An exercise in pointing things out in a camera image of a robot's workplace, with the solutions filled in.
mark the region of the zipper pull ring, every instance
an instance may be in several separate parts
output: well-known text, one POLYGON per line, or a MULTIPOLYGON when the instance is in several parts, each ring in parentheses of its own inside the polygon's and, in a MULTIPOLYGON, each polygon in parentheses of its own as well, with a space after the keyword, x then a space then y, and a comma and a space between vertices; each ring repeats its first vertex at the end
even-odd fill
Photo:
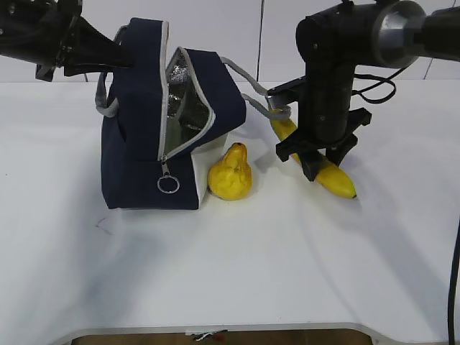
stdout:
POLYGON ((167 166, 167 156, 163 156, 161 158, 161 169, 163 171, 163 176, 158 179, 158 182, 157 182, 158 189, 163 194, 176 194, 180 189, 180 181, 177 177, 171 175, 170 169, 167 166), (173 183, 176 184, 175 188, 172 190, 165 190, 162 186, 162 183, 165 182, 166 180, 172 180, 173 183))

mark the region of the navy blue lunch bag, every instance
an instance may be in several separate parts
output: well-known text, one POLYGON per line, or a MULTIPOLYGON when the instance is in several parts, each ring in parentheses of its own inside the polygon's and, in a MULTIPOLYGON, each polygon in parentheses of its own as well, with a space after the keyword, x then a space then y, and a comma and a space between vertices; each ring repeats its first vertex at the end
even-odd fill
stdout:
POLYGON ((102 192, 109 208, 198 209, 208 170, 246 104, 215 52, 179 47, 166 66, 168 23, 132 19, 117 42, 133 68, 117 69, 96 107, 102 126, 102 192))

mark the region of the bag strap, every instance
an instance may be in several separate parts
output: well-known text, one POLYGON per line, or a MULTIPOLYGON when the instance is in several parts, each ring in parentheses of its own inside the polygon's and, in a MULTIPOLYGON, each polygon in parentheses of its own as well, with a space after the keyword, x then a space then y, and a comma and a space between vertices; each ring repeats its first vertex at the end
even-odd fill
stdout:
MULTIPOLYGON (((232 60, 226 57, 221 57, 221 61, 224 65, 229 66, 232 70, 238 73, 241 77, 249 81, 249 84, 251 84, 254 91, 256 91, 259 95, 267 98, 268 96, 267 89, 264 88, 262 85, 260 85, 247 71, 245 71, 243 68, 239 67, 236 63, 234 63, 232 60)), ((259 101, 256 101, 251 96, 245 93, 242 93, 241 96, 243 97, 245 101, 248 101, 249 104, 251 104, 251 106, 253 106, 256 110, 258 110, 259 113, 261 113, 263 116, 265 116, 269 120, 282 121, 282 120, 287 120, 290 118, 291 108, 289 106, 283 106, 282 109, 271 109, 269 105, 267 109, 259 101)))
MULTIPOLYGON (((115 35, 114 42, 117 44, 121 44, 123 40, 123 35, 126 32, 128 26, 121 27, 115 35)), ((116 116, 118 112, 119 103, 118 99, 114 99, 110 104, 108 104, 107 99, 107 88, 106 88, 106 80, 107 80, 107 72, 102 72, 98 79, 98 85, 96 89, 96 110, 104 115, 105 117, 113 118, 116 116)))

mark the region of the yellow banana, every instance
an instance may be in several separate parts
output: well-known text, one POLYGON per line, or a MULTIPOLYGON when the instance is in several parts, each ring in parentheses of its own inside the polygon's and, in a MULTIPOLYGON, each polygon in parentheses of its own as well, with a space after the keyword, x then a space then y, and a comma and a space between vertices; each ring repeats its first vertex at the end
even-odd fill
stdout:
MULTIPOLYGON (((270 123, 273 131, 281 141, 288 138, 297 129, 297 126, 290 119, 282 121, 272 120, 270 123)), ((292 157, 297 163, 301 164, 297 154, 292 155, 292 157)), ((324 156, 321 170, 318 176, 316 176, 316 182, 341 198, 353 199, 357 196, 357 191, 351 178, 324 156)))

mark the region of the robotic arm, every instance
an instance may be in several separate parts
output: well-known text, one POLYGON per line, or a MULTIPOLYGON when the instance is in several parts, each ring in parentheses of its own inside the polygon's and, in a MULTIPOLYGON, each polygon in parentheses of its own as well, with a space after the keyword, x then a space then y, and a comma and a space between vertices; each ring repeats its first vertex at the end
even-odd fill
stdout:
POLYGON ((81 17, 83 0, 0 0, 0 55, 37 64, 36 78, 110 72, 129 53, 81 17))
POLYGON ((339 165, 357 145, 353 132, 368 125, 365 109, 350 111, 358 65, 406 68, 418 57, 460 60, 460 7, 427 17, 413 1, 376 0, 342 4, 306 17, 296 40, 306 78, 269 91, 272 108, 299 102, 298 130, 277 146, 282 161, 298 153, 309 180, 315 180, 326 149, 339 165))

